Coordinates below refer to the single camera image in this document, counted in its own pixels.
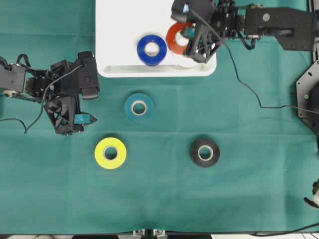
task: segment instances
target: green cloth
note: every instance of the green cloth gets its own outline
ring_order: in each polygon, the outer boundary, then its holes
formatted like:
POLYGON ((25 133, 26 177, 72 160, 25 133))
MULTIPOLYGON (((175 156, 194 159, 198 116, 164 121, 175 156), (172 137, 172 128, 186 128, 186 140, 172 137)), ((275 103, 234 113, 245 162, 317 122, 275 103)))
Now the green cloth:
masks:
MULTIPOLYGON (((307 8, 301 0, 256 3, 307 8)), ((33 66, 48 68, 95 48, 91 0, 2 0, 0 11, 0 55, 8 62, 26 53, 33 66)), ((125 20, 118 16, 106 29, 125 20)), ((283 51, 271 37, 253 51, 240 41, 229 45, 240 77, 264 105, 296 104, 295 81, 311 65, 310 53, 283 51)), ((0 123, 0 233, 286 231, 319 221, 318 210, 303 202, 318 178, 316 137, 295 110, 259 109, 237 82, 225 48, 209 77, 100 77, 100 85, 98 100, 81 102, 82 111, 99 120, 83 133, 56 135, 45 114, 27 135, 17 122, 0 123), (124 102, 136 91, 155 103, 143 124, 124 115, 124 102), (207 169, 189 156, 203 135, 221 150, 219 162, 207 169), (101 168, 93 155, 108 136, 122 140, 128 152, 114 171, 101 168)), ((0 97, 0 119, 29 124, 39 110, 38 104, 0 97)))

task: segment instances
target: red tape roll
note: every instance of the red tape roll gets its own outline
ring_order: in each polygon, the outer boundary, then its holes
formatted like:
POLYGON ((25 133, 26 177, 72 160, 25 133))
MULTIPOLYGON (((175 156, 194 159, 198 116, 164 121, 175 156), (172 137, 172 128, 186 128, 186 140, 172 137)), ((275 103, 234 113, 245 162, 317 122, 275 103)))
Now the red tape roll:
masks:
POLYGON ((186 22, 186 23, 177 22, 176 24, 171 26, 167 32, 166 42, 167 42, 168 48, 175 54, 182 55, 187 48, 187 45, 181 46, 176 42, 176 35, 188 26, 192 26, 191 22, 186 22))

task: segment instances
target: screw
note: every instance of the screw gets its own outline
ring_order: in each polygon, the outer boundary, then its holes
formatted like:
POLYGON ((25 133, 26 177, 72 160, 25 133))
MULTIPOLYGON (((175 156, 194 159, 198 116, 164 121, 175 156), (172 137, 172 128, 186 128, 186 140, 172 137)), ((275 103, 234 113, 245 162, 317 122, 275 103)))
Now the screw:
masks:
POLYGON ((265 13, 265 14, 263 15, 263 20, 264 20, 264 21, 269 21, 269 19, 270 19, 270 15, 269 15, 268 13, 265 13))

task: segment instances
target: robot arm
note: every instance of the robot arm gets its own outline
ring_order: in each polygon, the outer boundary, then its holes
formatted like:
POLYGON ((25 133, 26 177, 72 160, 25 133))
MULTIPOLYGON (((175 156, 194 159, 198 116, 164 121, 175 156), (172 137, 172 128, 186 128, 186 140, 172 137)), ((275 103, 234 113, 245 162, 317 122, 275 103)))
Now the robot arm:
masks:
POLYGON ((236 6, 233 0, 220 0, 218 4, 214 0, 175 0, 171 10, 173 19, 193 23, 193 27, 182 32, 189 39, 183 54, 198 63, 207 63, 222 43, 191 10, 207 21, 224 41, 239 38, 249 50, 255 47, 256 40, 270 35, 284 50, 313 51, 315 38, 319 36, 319 12, 316 11, 236 6), (240 9, 246 13, 239 15, 240 9))
POLYGON ((19 55, 15 64, 0 58, 0 90, 6 97, 44 101, 44 109, 57 134, 71 135, 96 121, 90 114, 81 112, 79 100, 80 94, 84 100, 96 99, 100 91, 92 52, 81 52, 75 62, 63 60, 51 65, 50 70, 31 67, 24 54, 19 55), (27 73, 32 77, 25 80, 27 73))

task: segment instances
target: black cable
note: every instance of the black cable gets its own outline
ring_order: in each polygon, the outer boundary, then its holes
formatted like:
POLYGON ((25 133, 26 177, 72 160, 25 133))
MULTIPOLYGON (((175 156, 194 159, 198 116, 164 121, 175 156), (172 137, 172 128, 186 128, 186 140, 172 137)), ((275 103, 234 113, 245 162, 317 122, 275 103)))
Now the black cable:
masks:
POLYGON ((238 35, 240 41, 243 43, 243 45, 246 47, 247 50, 255 49, 255 46, 256 46, 256 39, 255 39, 255 38, 253 38, 253 39, 251 40, 251 44, 249 45, 249 44, 245 41, 243 35, 242 35, 239 31, 236 31, 236 32, 237 32, 237 35, 238 35))
POLYGON ((26 54, 20 54, 20 55, 18 56, 17 60, 16 60, 16 63, 19 64, 19 65, 21 65, 20 60, 21 60, 22 58, 24 59, 25 64, 26 64, 28 67, 31 67, 31 64, 30 64, 30 61, 29 61, 29 57, 28 57, 26 54))
POLYGON ((219 39, 219 41, 226 46, 227 50, 228 50, 228 53, 229 53, 229 56, 233 62, 233 65, 234 65, 234 69, 235 69, 235 73, 236 73, 236 78, 237 80, 239 81, 240 84, 244 85, 245 87, 247 87, 257 98, 257 101, 258 101, 258 104, 259 104, 259 107, 262 108, 262 109, 282 109, 282 108, 293 108, 293 109, 297 109, 297 110, 301 110, 301 111, 305 111, 305 112, 309 112, 309 113, 313 113, 313 114, 316 114, 316 115, 319 115, 319 112, 315 112, 315 111, 310 111, 310 110, 306 110, 306 109, 303 109, 303 108, 300 108, 300 107, 297 107, 297 106, 291 106, 291 105, 283 105, 283 106, 263 106, 262 103, 261 103, 261 100, 260 100, 260 97, 259 95, 257 94, 257 92, 251 87, 249 86, 247 83, 243 82, 240 80, 239 78, 239 74, 238 74, 238 70, 237 70, 237 65, 236 65, 236 62, 234 60, 234 57, 233 57, 233 54, 231 53, 231 50, 229 48, 229 46, 227 45, 227 43, 221 38, 221 36, 215 31, 215 29, 213 27, 211 27, 211 25, 209 25, 209 23, 204 19, 202 18, 196 11, 194 11, 193 9, 190 8, 190 12, 198 18, 198 20, 200 20, 203 24, 205 24, 213 33, 214 35, 219 39))
POLYGON ((22 120, 20 120, 20 119, 16 119, 16 118, 0 119, 0 122, 3 122, 3 121, 10 121, 10 120, 15 120, 15 121, 20 122, 20 123, 23 125, 24 130, 26 130, 26 127, 25 127, 24 122, 23 122, 22 120))
POLYGON ((5 69, 10 70, 10 66, 8 65, 8 62, 1 56, 0 56, 0 64, 2 64, 5 69))
POLYGON ((41 101, 41 110, 40 110, 40 113, 38 115, 38 117, 25 129, 24 133, 26 134, 28 132, 28 130, 40 119, 42 113, 43 113, 43 106, 44 106, 44 102, 45 102, 45 96, 46 96, 46 92, 48 91, 49 87, 53 84, 55 84, 56 82, 62 80, 63 78, 71 75, 73 72, 75 72, 77 69, 83 67, 83 65, 79 65, 77 67, 75 67, 72 71, 68 72, 67 74, 59 77, 58 79, 52 81, 44 90, 43 92, 43 97, 42 97, 42 101, 41 101))
POLYGON ((314 234, 310 233, 311 236, 313 236, 314 238, 318 239, 314 234))
POLYGON ((309 228, 314 228, 314 227, 319 227, 319 223, 315 223, 303 228, 299 228, 290 232, 284 232, 284 233, 271 233, 271 234, 252 234, 251 236, 255 236, 255 237, 274 237, 274 236, 283 236, 283 235, 288 235, 288 234, 293 234, 293 233, 299 233, 302 232, 304 230, 307 230, 309 228))

